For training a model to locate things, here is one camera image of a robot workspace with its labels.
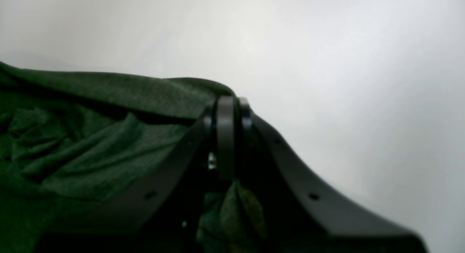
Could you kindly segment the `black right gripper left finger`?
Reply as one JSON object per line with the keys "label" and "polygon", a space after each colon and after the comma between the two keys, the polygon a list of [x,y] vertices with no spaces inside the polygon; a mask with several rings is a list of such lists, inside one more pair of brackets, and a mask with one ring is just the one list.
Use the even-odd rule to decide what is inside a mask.
{"label": "black right gripper left finger", "polygon": [[60,220],[38,253],[189,253],[207,190],[227,182],[227,97],[205,111],[153,171],[83,215]]}

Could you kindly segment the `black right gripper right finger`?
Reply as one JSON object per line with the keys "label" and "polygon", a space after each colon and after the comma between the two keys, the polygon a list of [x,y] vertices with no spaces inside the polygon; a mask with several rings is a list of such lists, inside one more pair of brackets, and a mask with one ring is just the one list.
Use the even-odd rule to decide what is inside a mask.
{"label": "black right gripper right finger", "polygon": [[228,165],[262,207],[269,253],[425,253],[415,232],[322,180],[245,98],[227,98]]}

